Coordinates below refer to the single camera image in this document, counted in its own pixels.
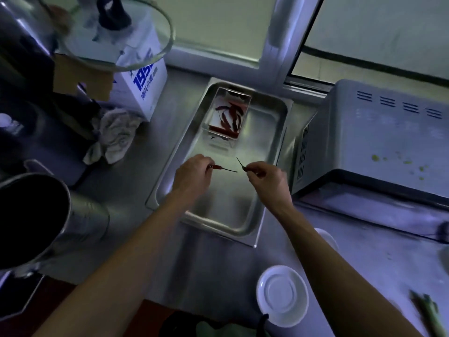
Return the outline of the person's left hand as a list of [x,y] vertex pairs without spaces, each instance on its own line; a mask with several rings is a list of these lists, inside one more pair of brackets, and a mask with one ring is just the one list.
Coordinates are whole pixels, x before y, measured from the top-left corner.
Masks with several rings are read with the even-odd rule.
[[201,173],[197,167],[197,154],[186,160],[176,171],[171,194],[184,201],[194,202],[210,186],[212,169]]

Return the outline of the person's right hand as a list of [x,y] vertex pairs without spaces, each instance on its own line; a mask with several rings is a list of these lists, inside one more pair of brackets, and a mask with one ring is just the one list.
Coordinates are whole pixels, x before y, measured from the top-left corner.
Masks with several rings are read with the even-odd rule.
[[265,178],[250,181],[250,183],[262,204],[273,215],[293,207],[286,173],[277,166],[270,165]]

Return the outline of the person's right forearm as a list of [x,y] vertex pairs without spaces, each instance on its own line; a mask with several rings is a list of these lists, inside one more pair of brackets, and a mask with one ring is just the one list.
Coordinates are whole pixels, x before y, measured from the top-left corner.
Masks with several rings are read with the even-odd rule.
[[292,203],[267,209],[286,231],[335,337],[423,337]]

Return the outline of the person's left forearm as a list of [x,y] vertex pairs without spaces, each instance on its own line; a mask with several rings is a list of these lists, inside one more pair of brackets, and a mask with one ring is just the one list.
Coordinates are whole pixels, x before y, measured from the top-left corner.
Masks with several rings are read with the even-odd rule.
[[205,192],[178,187],[95,272],[61,302],[32,337],[122,337],[138,311],[158,253],[174,225]]

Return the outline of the stainless steel tray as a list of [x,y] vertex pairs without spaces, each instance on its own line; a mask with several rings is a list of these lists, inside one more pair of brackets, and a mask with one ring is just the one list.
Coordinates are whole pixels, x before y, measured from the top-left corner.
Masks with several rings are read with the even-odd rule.
[[[236,140],[214,134],[208,128],[218,98],[232,94],[249,100]],[[244,166],[259,160],[277,164],[292,106],[292,100],[211,78],[145,206],[152,210],[159,207],[184,161],[196,154],[209,156],[217,165],[234,172],[214,171],[210,187],[186,212],[182,222],[255,248],[265,207],[239,162]]]

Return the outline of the clear plastic container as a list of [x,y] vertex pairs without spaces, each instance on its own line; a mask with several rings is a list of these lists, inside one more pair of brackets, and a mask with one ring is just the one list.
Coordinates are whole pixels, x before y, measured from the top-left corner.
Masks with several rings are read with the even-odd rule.
[[250,93],[219,86],[206,113],[203,128],[212,135],[236,141],[251,100]]

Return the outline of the pile of red dried chilies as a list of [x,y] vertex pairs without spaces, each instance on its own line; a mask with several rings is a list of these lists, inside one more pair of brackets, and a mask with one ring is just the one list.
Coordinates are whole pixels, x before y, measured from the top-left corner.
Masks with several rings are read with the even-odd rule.
[[248,100],[228,99],[223,96],[215,98],[206,119],[206,129],[236,140],[240,135],[248,107]]

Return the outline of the crumpled grey cloth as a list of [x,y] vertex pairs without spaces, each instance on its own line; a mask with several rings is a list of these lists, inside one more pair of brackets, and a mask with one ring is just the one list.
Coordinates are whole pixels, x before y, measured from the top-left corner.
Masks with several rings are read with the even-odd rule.
[[97,140],[88,148],[84,164],[92,165],[102,158],[115,164],[126,155],[143,118],[123,108],[102,109],[100,117],[93,118],[91,123]]

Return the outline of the white round plate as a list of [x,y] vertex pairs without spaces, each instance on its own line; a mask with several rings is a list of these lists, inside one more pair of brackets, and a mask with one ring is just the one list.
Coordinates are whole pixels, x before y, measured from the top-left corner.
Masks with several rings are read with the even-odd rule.
[[314,228],[314,230],[316,231],[316,238],[313,240],[313,246],[317,251],[328,253],[330,249],[333,249],[334,254],[340,254],[338,243],[329,232],[321,228]]
[[306,316],[309,293],[304,279],[294,269],[275,265],[259,277],[255,295],[262,314],[280,328],[292,328]]

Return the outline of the white carton box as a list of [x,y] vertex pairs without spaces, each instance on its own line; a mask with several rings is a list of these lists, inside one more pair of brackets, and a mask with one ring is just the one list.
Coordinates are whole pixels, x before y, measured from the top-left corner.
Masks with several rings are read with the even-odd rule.
[[138,67],[114,73],[112,90],[107,104],[129,110],[149,122],[167,81],[167,69],[163,59],[143,66],[160,52],[160,42],[152,15],[146,13],[137,24],[118,58],[117,65]]

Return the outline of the grey microwave oven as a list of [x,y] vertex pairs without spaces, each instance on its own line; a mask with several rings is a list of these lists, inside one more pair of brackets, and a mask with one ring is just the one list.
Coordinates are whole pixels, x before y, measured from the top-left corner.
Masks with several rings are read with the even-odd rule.
[[449,244],[449,104],[338,81],[300,133],[291,193]]

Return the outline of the brown cardboard piece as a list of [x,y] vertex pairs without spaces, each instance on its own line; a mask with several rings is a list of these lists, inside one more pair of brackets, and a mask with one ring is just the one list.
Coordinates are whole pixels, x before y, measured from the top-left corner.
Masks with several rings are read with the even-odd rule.
[[53,92],[75,96],[78,85],[82,85],[89,98],[109,101],[114,82],[113,72],[88,67],[61,54],[55,54],[53,61]]

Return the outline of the glass lid with black knob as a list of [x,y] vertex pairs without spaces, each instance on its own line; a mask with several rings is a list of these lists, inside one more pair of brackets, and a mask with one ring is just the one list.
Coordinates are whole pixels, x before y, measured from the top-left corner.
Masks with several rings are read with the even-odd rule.
[[171,17],[153,0],[76,0],[58,54],[104,72],[137,70],[161,60],[176,38]]

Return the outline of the black kitchen appliance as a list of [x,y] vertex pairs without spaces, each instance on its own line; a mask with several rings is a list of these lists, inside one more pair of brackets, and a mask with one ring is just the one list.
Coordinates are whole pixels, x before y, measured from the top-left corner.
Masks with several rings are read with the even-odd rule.
[[25,171],[37,160],[72,187],[86,173],[91,143],[38,105],[0,91],[0,178]]

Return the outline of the large steel pot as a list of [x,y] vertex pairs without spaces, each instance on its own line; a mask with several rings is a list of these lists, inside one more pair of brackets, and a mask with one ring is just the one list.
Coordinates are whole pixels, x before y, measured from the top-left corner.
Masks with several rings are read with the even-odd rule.
[[0,182],[0,271],[16,271],[99,242],[110,214],[36,159]]

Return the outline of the green vegetable stalk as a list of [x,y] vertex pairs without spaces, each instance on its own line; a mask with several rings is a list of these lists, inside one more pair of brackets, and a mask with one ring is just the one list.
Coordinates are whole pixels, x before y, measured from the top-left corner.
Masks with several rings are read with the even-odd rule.
[[438,305],[431,296],[425,293],[420,294],[412,289],[409,290],[409,295],[430,337],[449,337],[442,323]]

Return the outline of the shiny steel pot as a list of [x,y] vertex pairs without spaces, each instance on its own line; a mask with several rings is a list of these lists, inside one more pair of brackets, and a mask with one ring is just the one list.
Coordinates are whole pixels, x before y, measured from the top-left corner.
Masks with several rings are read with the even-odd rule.
[[44,0],[0,0],[0,56],[26,78],[51,78],[57,36],[70,25],[68,11]]

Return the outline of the white window frame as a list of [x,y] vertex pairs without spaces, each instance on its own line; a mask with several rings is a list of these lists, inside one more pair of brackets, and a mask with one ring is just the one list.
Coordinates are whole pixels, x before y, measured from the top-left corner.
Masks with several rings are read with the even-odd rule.
[[286,80],[302,51],[324,0],[276,0],[262,56],[247,58],[176,44],[166,55],[171,66],[266,91],[285,93]]

